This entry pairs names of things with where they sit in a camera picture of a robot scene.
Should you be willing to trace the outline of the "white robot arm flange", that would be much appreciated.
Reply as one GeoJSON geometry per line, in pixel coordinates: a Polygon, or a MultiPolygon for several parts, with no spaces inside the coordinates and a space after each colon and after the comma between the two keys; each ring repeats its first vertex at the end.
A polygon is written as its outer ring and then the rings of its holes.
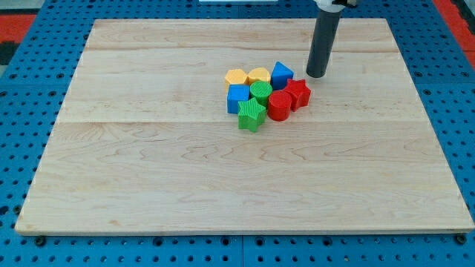
{"type": "Polygon", "coordinates": [[[320,10],[328,13],[339,13],[345,7],[356,7],[358,0],[314,0],[320,10]]]}

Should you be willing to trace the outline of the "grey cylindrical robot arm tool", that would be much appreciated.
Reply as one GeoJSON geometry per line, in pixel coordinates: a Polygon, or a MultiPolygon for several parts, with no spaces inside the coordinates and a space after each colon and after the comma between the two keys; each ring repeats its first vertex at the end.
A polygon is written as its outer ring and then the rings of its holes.
{"type": "Polygon", "coordinates": [[[341,11],[318,12],[306,69],[307,74],[313,78],[321,78],[327,71],[340,18],[341,11]]]}

